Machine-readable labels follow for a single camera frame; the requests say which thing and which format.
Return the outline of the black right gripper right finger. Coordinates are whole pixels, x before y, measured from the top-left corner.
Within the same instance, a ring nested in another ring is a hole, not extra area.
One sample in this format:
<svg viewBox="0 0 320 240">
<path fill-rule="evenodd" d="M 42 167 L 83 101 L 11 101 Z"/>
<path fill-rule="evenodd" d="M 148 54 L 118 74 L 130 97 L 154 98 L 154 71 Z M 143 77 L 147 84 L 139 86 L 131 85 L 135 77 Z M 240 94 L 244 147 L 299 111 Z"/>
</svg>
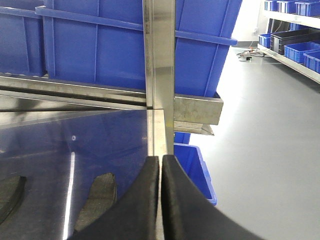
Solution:
<svg viewBox="0 0 320 240">
<path fill-rule="evenodd" d="M 162 158 L 161 205 L 167 240 L 258 240 L 214 207 L 174 155 Z"/>
</svg>

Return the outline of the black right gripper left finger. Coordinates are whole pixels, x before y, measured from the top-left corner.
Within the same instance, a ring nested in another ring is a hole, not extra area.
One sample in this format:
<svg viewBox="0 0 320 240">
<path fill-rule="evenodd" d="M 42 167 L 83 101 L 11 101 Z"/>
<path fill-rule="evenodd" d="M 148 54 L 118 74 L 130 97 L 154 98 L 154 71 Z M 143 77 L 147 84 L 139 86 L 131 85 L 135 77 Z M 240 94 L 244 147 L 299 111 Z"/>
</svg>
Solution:
<svg viewBox="0 0 320 240">
<path fill-rule="evenodd" d="M 159 158 L 148 156 L 138 176 L 110 209 L 71 240 L 154 240 L 159 196 Z"/>
</svg>

